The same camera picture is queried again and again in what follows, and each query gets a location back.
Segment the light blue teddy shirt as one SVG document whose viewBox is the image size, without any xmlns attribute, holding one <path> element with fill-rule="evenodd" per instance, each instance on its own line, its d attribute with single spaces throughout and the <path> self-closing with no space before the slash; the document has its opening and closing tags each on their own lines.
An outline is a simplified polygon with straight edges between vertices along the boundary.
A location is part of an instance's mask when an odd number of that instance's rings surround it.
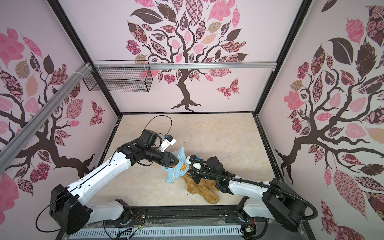
<svg viewBox="0 0 384 240">
<path fill-rule="evenodd" d="M 184 147 L 180 147 L 177 152 L 172 154 L 179 162 L 174 167 L 162 167 L 167 173 L 165 182 L 168 184 L 173 184 L 176 179 L 184 176 L 190 169 L 191 164 L 190 157 L 186 156 Z"/>
</svg>

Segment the brown plush teddy bear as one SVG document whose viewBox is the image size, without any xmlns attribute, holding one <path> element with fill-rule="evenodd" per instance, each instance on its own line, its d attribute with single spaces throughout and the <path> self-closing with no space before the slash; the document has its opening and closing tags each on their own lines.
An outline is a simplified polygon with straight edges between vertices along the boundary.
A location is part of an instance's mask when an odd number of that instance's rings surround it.
<svg viewBox="0 0 384 240">
<path fill-rule="evenodd" d="M 196 183 L 192 178 L 193 173 L 186 173 L 181 178 L 184 180 L 186 189 L 191 195 L 202 196 L 208 204 L 216 205 L 220 198 L 217 194 L 219 190 L 216 189 L 216 182 L 208 179 L 200 179 L 199 183 Z"/>
</svg>

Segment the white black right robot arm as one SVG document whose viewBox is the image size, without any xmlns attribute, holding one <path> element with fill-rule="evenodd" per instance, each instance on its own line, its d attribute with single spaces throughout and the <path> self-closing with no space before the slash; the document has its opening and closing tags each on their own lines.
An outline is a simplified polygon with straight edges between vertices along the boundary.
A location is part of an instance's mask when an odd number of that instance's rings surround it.
<svg viewBox="0 0 384 240">
<path fill-rule="evenodd" d="M 274 178 L 270 182 L 245 180 L 226 171 L 217 157 L 207 161 L 192 155 L 187 157 L 189 176 L 195 183 L 214 182 L 221 193 L 242 196 L 235 214 L 242 222 L 272 219 L 290 232 L 297 232 L 308 207 L 304 200 L 285 183 Z"/>
</svg>

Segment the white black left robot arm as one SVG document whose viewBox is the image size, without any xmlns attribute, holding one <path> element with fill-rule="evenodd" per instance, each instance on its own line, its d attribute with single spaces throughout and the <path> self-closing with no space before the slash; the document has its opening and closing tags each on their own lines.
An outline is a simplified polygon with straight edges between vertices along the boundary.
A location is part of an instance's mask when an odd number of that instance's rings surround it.
<svg viewBox="0 0 384 240">
<path fill-rule="evenodd" d="M 142 160 L 156 163 L 162 167 L 174 167 L 179 160 L 167 148 L 176 140 L 165 136 L 160 146 L 155 146 L 159 135 L 143 130 L 141 136 L 125 143 L 113 156 L 91 173 L 64 187 L 56 186 L 51 192 L 50 216 L 60 225 L 66 234 L 72 235 L 84 226 L 102 221 L 118 221 L 127 224 L 131 221 L 131 207 L 121 199 L 104 204 L 90 204 L 91 198 L 107 183 L 125 170 Z"/>
</svg>

